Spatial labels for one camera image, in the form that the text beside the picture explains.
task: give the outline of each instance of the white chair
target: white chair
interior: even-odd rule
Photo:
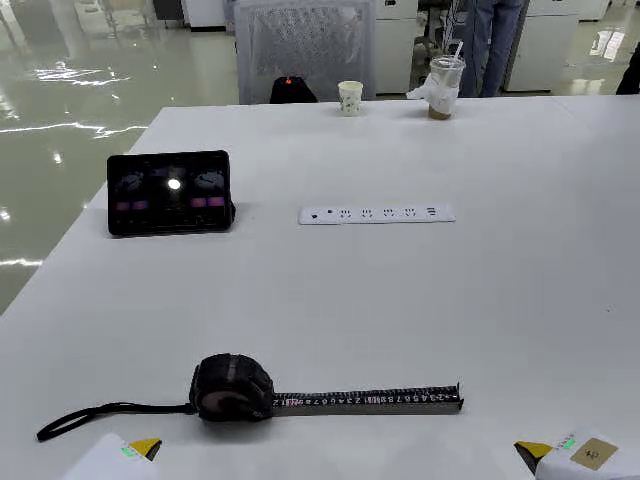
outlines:
[[[338,82],[375,97],[374,0],[238,0],[235,6],[241,104],[269,103],[273,82],[304,78],[318,101],[337,101]]]

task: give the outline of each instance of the white table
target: white table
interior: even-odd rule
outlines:
[[[170,108],[133,152],[227,149],[229,233],[115,240],[102,189],[0,319],[2,478],[57,478],[114,431],[163,478],[529,479],[512,443],[576,425],[640,447],[640,98]],[[455,224],[307,226],[300,206],[450,202]],[[179,403],[218,352],[281,391],[448,384],[458,416],[114,416]]]

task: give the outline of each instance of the power outlet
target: power outlet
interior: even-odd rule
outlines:
[[[300,225],[340,225],[344,223],[334,207],[303,208],[298,214]]]
[[[346,223],[455,222],[450,205],[401,205],[384,207],[308,207],[300,210],[301,225]]]

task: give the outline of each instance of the shiny floor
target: shiny floor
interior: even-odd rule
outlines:
[[[234,40],[145,0],[0,0],[0,313],[165,106],[237,103]],[[555,94],[611,94],[640,8],[582,23]]]

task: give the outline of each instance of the person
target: person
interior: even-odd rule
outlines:
[[[629,68],[624,72],[616,95],[637,95],[640,93],[640,43],[631,57]]]
[[[502,85],[524,0],[468,0],[461,97],[495,97]],[[489,50],[484,76],[482,67]]]

